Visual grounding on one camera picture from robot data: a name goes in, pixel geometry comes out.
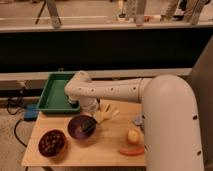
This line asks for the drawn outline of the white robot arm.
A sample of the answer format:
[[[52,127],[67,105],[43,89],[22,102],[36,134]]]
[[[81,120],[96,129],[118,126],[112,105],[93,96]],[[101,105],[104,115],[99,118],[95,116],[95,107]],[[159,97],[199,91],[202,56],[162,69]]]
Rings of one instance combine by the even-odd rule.
[[[140,103],[147,171],[205,171],[196,97],[184,79],[160,75],[98,82],[79,71],[65,94],[88,112],[98,108],[98,98]]]

